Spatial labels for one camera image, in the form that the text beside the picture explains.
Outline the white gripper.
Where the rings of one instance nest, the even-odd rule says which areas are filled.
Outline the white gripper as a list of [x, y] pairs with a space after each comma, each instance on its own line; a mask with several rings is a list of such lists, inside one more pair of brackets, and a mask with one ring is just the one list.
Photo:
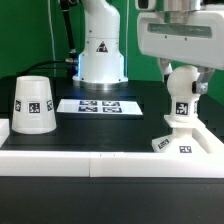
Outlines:
[[194, 94], [206, 94], [215, 69], [224, 70], [224, 11], [193, 12], [187, 24], [165, 23], [163, 13], [143, 12], [137, 36], [141, 53], [158, 58], [164, 83], [172, 73], [171, 60], [203, 66], [192, 83]]

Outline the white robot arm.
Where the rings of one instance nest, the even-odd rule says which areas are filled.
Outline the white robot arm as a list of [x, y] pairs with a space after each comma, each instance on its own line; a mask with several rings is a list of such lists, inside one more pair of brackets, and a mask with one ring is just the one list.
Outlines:
[[[74, 80], [89, 88], [125, 83], [124, 58], [119, 52], [120, 16], [106, 0], [81, 0], [85, 15], [85, 48]], [[198, 67], [192, 91], [207, 92], [216, 70], [224, 70], [224, 4], [203, 0], [135, 0], [138, 47], [158, 59], [163, 75], [171, 63]]]

